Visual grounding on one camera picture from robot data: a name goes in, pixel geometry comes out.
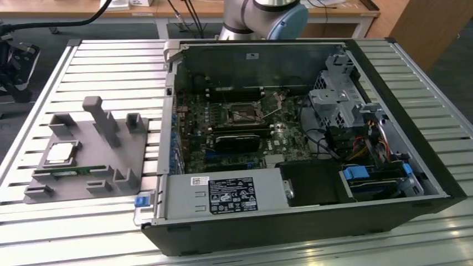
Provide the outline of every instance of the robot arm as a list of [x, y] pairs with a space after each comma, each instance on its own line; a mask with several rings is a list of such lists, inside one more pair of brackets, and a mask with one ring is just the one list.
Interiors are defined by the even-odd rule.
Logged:
[[308, 22], [300, 0], [225, 1], [220, 40], [296, 39]]

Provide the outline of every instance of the floor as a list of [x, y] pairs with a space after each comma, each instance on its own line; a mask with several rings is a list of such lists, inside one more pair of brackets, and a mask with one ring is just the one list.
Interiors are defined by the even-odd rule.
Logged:
[[[205, 37], [211, 38], [220, 32], [221, 25], [209, 24]], [[192, 38], [193, 34], [183, 32], [177, 25], [169, 26], [171, 38]], [[34, 92], [34, 102], [15, 104], [10, 96], [0, 96], [0, 162], [42, 93], [50, 74], [56, 66], [70, 39], [156, 39], [157, 31], [152, 24], [94, 24], [83, 27], [62, 28], [60, 33], [52, 35], [48, 29], [27, 29], [15, 33], [16, 40], [42, 47], [42, 55], [36, 70], [30, 81]], [[473, 79], [471, 78], [471, 62], [473, 60], [473, 21], [452, 43], [448, 51], [428, 73], [435, 83], [443, 89], [465, 116], [473, 121]]]

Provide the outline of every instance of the aluminum extrusion table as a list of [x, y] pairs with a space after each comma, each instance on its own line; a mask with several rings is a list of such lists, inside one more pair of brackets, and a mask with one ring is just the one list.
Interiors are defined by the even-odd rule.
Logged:
[[[396, 43], [359, 40], [467, 194], [473, 196], [473, 128]], [[24, 189], [56, 112], [90, 120], [86, 96], [115, 118], [151, 119], [142, 190], [155, 188], [164, 96], [164, 40], [84, 40], [66, 48], [0, 166], [2, 265], [439, 265], [473, 259], [473, 199], [391, 232], [165, 257], [134, 223], [134, 196], [26, 205]], [[367, 86], [373, 101], [376, 96]]]

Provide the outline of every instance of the warning symbols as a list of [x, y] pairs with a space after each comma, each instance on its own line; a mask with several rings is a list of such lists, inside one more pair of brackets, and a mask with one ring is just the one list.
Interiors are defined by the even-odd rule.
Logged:
[[209, 180], [208, 191], [212, 214], [259, 210], [252, 177]]
[[212, 195], [212, 196], [211, 196], [211, 202], [220, 202], [220, 197], [219, 197], [219, 195]]

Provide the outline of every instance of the white label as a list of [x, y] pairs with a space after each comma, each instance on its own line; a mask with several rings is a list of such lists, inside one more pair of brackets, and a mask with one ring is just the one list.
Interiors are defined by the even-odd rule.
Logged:
[[153, 13], [132, 13], [132, 16], [152, 17]]
[[255, 206], [256, 205], [256, 201], [247, 201], [244, 205], [245, 206]]
[[76, 174], [76, 171], [52, 173], [54, 176], [75, 176]]
[[191, 186], [208, 185], [208, 176], [191, 177]]
[[247, 54], [247, 60], [260, 59], [260, 54]]

